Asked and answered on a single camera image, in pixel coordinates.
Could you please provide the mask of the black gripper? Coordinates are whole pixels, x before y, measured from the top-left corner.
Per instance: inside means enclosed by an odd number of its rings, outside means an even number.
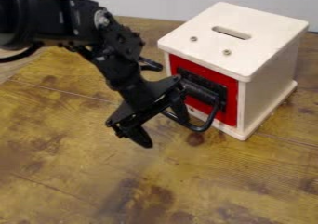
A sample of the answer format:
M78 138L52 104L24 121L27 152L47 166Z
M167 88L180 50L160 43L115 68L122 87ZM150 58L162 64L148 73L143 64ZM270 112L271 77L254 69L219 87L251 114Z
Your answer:
M190 121L180 76L172 75L159 81L148 81L142 72L163 70L163 65L150 59L107 59L96 61L96 67L108 87L123 98L106 125L120 138L128 138L139 146L150 149L152 141L142 125L158 113L171 108L182 124Z

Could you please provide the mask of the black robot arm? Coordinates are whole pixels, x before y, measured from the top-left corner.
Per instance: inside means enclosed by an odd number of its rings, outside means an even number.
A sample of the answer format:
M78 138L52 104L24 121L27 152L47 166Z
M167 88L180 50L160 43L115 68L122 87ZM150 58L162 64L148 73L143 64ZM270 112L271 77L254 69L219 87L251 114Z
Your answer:
M106 78L123 102L106 125L122 138L152 147L142 125L171 108L188 121L182 78L159 81L143 78L143 71L159 72L163 65L140 56L144 41L139 33L115 20L92 0L0 0L0 49L17 51L0 63L31 56L40 48L58 46L80 54Z

